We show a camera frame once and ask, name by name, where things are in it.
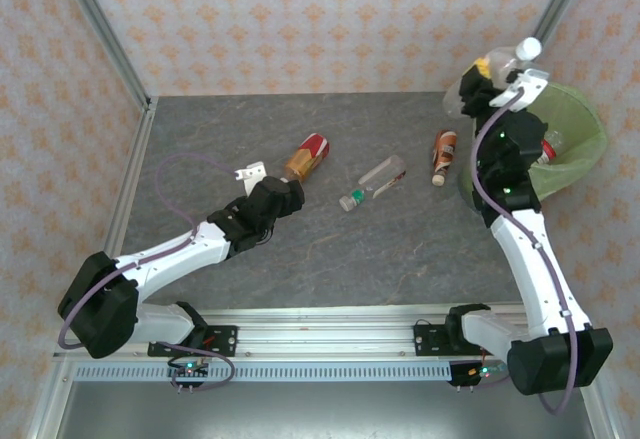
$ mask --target cable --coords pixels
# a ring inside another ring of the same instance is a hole
[[[220,360],[226,362],[229,365],[230,371],[229,371],[229,375],[227,377],[225,377],[221,381],[212,382],[210,384],[203,385],[203,386],[200,386],[200,387],[195,388],[195,389],[192,388],[191,392],[208,391],[210,389],[215,389],[217,387],[224,386],[229,381],[231,381],[231,379],[233,379],[234,376],[236,375],[236,366],[233,364],[233,362],[231,362],[231,359],[229,359],[226,356],[223,356],[222,354],[218,354],[217,352],[205,351],[204,349],[194,349],[192,347],[179,346],[177,344],[169,344],[167,342],[158,342],[158,344],[161,345],[162,347],[168,347],[170,349],[175,349],[176,351],[191,352],[191,353],[198,354],[200,356],[207,356],[207,357],[213,357],[213,358],[216,358],[216,359],[220,359]],[[181,371],[183,371],[185,369],[186,369],[186,367],[182,366],[181,368],[176,369],[175,371],[173,371],[173,374],[171,375],[171,385],[175,389],[177,389],[178,392],[180,392],[180,390],[182,389],[183,386],[178,384],[178,381],[176,381],[176,377],[178,376],[178,374]]]
[[[478,135],[475,141],[473,142],[473,146],[471,148],[471,178],[473,180],[473,185],[475,186],[476,191],[478,192],[480,197],[482,197],[482,199],[494,211],[499,213],[502,217],[504,217],[509,222],[511,222],[514,226],[520,229],[520,231],[522,231],[522,233],[527,237],[527,239],[529,239],[532,246],[537,249],[538,253],[540,254],[540,257],[542,258],[542,261],[544,262],[547,270],[549,271],[551,280],[553,281],[553,286],[556,290],[556,294],[558,295],[558,299],[560,301],[560,307],[562,308],[563,311],[568,311],[569,305],[567,304],[567,298],[565,297],[564,292],[562,291],[562,285],[560,284],[558,273],[556,272],[555,267],[553,266],[553,263],[549,258],[549,255],[544,250],[544,247],[542,247],[542,244],[540,244],[540,242],[535,237],[535,235],[530,230],[528,230],[524,226],[524,224],[522,224],[515,217],[513,217],[513,215],[509,213],[509,211],[504,209],[502,206],[500,206],[500,204],[498,204],[493,199],[491,199],[489,194],[487,194],[487,192],[482,187],[482,184],[480,184],[480,179],[478,178],[477,157],[478,157],[478,151],[480,149],[480,144],[482,144],[482,141],[487,135],[487,133],[489,132],[489,129],[491,129],[491,127],[498,121],[498,119],[500,119],[500,117],[502,117],[502,115],[505,114],[509,110],[509,108],[513,104],[515,104],[523,95],[524,95],[524,89],[519,88],[518,93],[513,97],[513,99],[511,99],[504,106],[502,106],[500,109],[494,112],[493,115],[489,118],[489,120],[484,124],[484,126],[482,126],[482,128],[480,129],[480,132],[478,132]],[[547,412],[553,415],[561,414],[562,412],[564,412],[565,408],[567,407],[567,404],[569,403],[569,399],[571,398],[571,391],[575,386],[576,374],[578,371],[578,336],[576,333],[576,329],[573,325],[573,320],[571,319],[570,315],[565,316],[565,321],[567,322],[567,328],[569,330],[570,350],[569,350],[569,375],[567,377],[567,386],[565,388],[564,395],[562,396],[562,400],[560,401],[560,404],[554,409],[549,405],[549,403],[546,401],[544,396],[540,394],[540,401],[542,402],[542,406],[546,409]]]
[[[167,200],[167,198],[162,194],[162,191],[160,190],[160,178],[162,176],[162,172],[163,172],[164,168],[166,167],[166,165],[169,162],[172,162],[173,160],[175,160],[177,158],[180,158],[180,157],[190,157],[192,159],[199,159],[201,161],[205,161],[205,162],[217,167],[221,171],[226,172],[228,174],[231,174],[232,176],[235,176],[235,173],[234,173],[233,169],[231,169],[229,166],[224,165],[224,164],[220,164],[220,163],[214,161],[213,159],[210,159],[207,156],[202,155],[202,154],[197,154],[197,153],[192,153],[192,152],[180,152],[178,154],[173,154],[173,155],[168,156],[167,158],[165,158],[160,163],[158,168],[156,169],[156,174],[155,174],[155,190],[156,190],[156,194],[158,195],[158,198],[160,199],[160,201],[162,201],[162,203],[164,204],[164,206],[167,209],[169,209],[173,213],[177,214],[178,216],[182,217],[183,219],[185,219],[191,225],[191,235],[190,235],[190,237],[185,239],[182,243],[178,244],[177,246],[172,247],[171,249],[167,249],[166,251],[162,251],[162,252],[159,252],[157,254],[153,254],[151,256],[148,256],[148,257],[145,257],[143,259],[140,259],[137,263],[136,262],[131,262],[131,263],[126,264],[126,265],[124,265],[122,267],[119,267],[118,269],[116,269],[113,272],[110,272],[104,278],[102,278],[100,281],[98,281],[91,289],[89,289],[85,293],[84,296],[82,296],[80,298],[80,300],[76,303],[75,306],[73,306],[71,311],[69,311],[69,314],[67,314],[67,317],[64,319],[64,323],[62,324],[62,328],[60,329],[60,333],[58,334],[58,345],[62,349],[72,350],[72,349],[79,349],[79,348],[83,347],[81,343],[68,344],[65,341],[65,337],[67,335],[67,332],[71,328],[71,323],[73,322],[73,320],[78,315],[78,312],[80,312],[80,309],[82,309],[84,307],[84,305],[87,302],[89,302],[89,299],[91,299],[95,294],[97,294],[99,291],[101,291],[109,282],[111,282],[113,279],[115,279],[119,275],[121,275],[121,274],[123,274],[123,273],[125,273],[127,271],[130,271],[131,269],[133,269],[135,267],[139,267],[141,265],[148,264],[151,261],[155,261],[157,259],[161,259],[163,257],[169,256],[171,254],[174,254],[174,253],[184,249],[189,244],[191,244],[191,241],[193,241],[193,239],[196,237],[196,235],[198,233],[198,225],[195,223],[195,221],[193,219],[191,219],[188,214],[186,214],[185,212],[181,211],[176,206],[174,206],[171,202],[169,202]]]

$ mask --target clear plastic bottle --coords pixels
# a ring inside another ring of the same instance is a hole
[[[488,66],[487,72],[493,86],[496,89],[505,90],[509,86],[507,83],[509,73],[514,69],[526,69],[529,62],[538,57],[541,51],[540,41],[535,37],[527,37],[515,47],[498,47],[486,54],[481,60]],[[464,103],[459,92],[461,81],[462,78],[458,78],[447,90],[442,100],[444,111],[454,119],[468,117],[462,114]]]
[[[358,181],[358,188],[348,196],[342,196],[340,205],[349,212],[365,199],[375,199],[402,179],[407,171],[404,161],[393,155],[371,169]]]
[[[547,131],[542,140],[542,155],[538,164],[549,164],[550,161],[564,152],[564,136],[560,131]]]

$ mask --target gray marble surface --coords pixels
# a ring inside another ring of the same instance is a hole
[[[513,301],[519,294],[498,244],[458,195],[470,126],[447,119],[437,93],[161,98],[147,146],[123,252],[188,230],[154,189],[169,154],[198,152],[233,168],[262,160],[282,166],[311,132],[331,143],[304,184],[306,204],[278,220],[271,241],[165,287],[150,302],[198,309]],[[442,128],[459,132],[444,187],[431,185],[431,150]],[[398,154],[407,175],[345,213],[338,199],[358,178]],[[162,191],[199,221],[243,194],[204,162],[166,168]]]

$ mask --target green mesh basket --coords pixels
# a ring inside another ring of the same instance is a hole
[[[589,172],[607,148],[607,135],[594,107],[573,87],[549,83],[527,110],[550,130],[562,133],[565,141],[564,152],[551,164],[534,163],[529,170],[533,188],[543,200]],[[473,204],[468,165],[460,172],[458,187],[465,201]]]

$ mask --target white bracket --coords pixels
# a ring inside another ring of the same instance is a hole
[[[493,98],[489,105],[491,107],[502,107],[515,97],[518,89],[523,88],[524,95],[509,108],[510,111],[517,112],[531,105],[540,93],[544,91],[547,84],[549,84],[548,72],[539,69],[527,69],[518,74],[518,79],[513,84],[510,84],[502,94]]]
[[[267,170],[264,167],[264,163],[255,162],[249,164],[246,169],[238,169],[236,171],[236,181],[244,181],[244,190],[247,196],[253,191],[253,187],[264,179],[267,175]]]

